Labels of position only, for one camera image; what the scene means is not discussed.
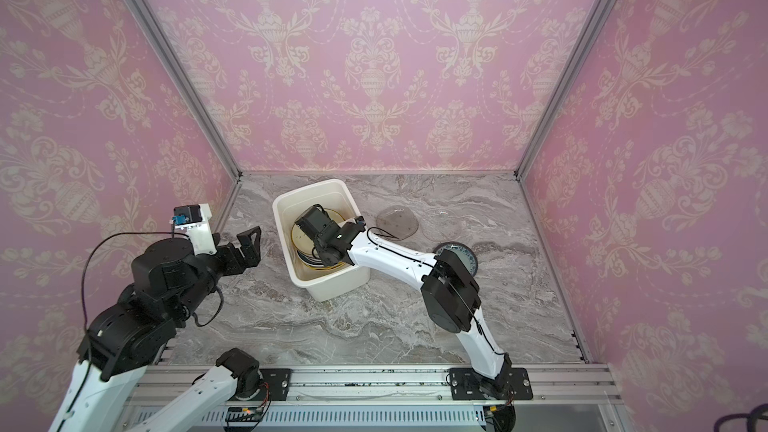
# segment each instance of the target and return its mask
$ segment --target yellow plate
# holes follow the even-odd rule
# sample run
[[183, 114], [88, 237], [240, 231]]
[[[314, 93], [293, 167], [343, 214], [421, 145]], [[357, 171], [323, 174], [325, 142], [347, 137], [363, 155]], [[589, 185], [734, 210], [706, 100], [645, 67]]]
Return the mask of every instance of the yellow plate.
[[[337, 211], [327, 208], [326, 212], [328, 212], [328, 216], [331, 217], [335, 223], [341, 224], [344, 222], [344, 217], [342, 217], [341, 214], [339, 214]], [[312, 242], [312, 239], [307, 237], [306, 234], [296, 224], [293, 224], [293, 228], [290, 231], [290, 241], [293, 243], [293, 247], [295, 247], [296, 250], [302, 254], [309, 256], [312, 255], [312, 249], [315, 247], [315, 244]]]

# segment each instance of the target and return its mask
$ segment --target white plastic bin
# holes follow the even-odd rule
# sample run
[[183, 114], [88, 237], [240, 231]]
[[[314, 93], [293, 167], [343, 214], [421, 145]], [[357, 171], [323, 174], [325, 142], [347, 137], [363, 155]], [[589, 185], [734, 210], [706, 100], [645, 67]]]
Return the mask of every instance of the white plastic bin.
[[314, 204], [335, 210], [344, 219], [359, 216], [360, 209], [346, 184], [338, 178], [297, 188], [272, 202], [277, 234], [280, 236], [290, 279], [295, 285], [309, 291], [316, 301], [322, 302], [365, 284], [371, 276], [371, 270], [368, 267], [345, 264], [334, 271], [317, 271], [301, 261], [290, 244], [290, 232], [301, 213]]

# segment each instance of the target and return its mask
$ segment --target floral wallpaper pattern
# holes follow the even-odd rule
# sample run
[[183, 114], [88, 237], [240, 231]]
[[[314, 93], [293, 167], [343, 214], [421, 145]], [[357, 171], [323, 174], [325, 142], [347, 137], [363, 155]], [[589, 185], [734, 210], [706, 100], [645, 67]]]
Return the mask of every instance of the floral wallpaper pattern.
[[594, 0], [149, 0], [243, 170], [513, 169]]
[[[232, 181], [121, 0], [0, 0], [0, 411], [45, 430], [82, 338], [80, 272], [172, 207]], [[116, 238], [88, 271], [91, 318], [155, 238]]]
[[526, 179], [637, 430], [768, 401], [767, 77], [764, 0], [618, 0]]

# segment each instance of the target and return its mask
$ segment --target black bracket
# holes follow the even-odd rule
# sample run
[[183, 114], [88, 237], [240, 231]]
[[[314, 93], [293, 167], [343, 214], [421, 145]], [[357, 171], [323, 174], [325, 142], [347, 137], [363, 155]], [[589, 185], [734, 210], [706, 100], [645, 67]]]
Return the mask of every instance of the black bracket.
[[[283, 402], [288, 400], [288, 388], [290, 384], [290, 369], [270, 369], [262, 368], [261, 376], [270, 390], [270, 400], [273, 402]], [[266, 396], [266, 388], [260, 387], [256, 395], [250, 400], [261, 402]]]
[[[513, 400], [532, 400], [533, 390], [528, 371], [524, 368], [506, 368], [507, 376], [503, 378], [503, 390], [512, 392]], [[469, 367], [452, 368], [448, 371], [448, 383], [451, 385], [451, 396], [454, 400], [488, 400], [506, 399], [488, 395], [487, 379]]]

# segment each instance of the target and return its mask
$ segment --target pink wallpaper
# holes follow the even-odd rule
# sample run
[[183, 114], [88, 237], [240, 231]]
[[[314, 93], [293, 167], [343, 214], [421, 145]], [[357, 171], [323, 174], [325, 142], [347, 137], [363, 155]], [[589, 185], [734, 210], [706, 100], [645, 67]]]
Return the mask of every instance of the pink wallpaper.
[[[2, 0], [0, 24], [0, 415], [4, 430], [46, 430], [82, 337], [92, 247], [168, 230], [179, 204], [215, 214], [231, 180], [120, 0]], [[99, 249], [91, 318], [155, 239]]]
[[619, 0], [526, 181], [640, 432], [768, 401], [766, 78], [765, 0]]
[[593, 0], [149, 0], [245, 170], [513, 169]]

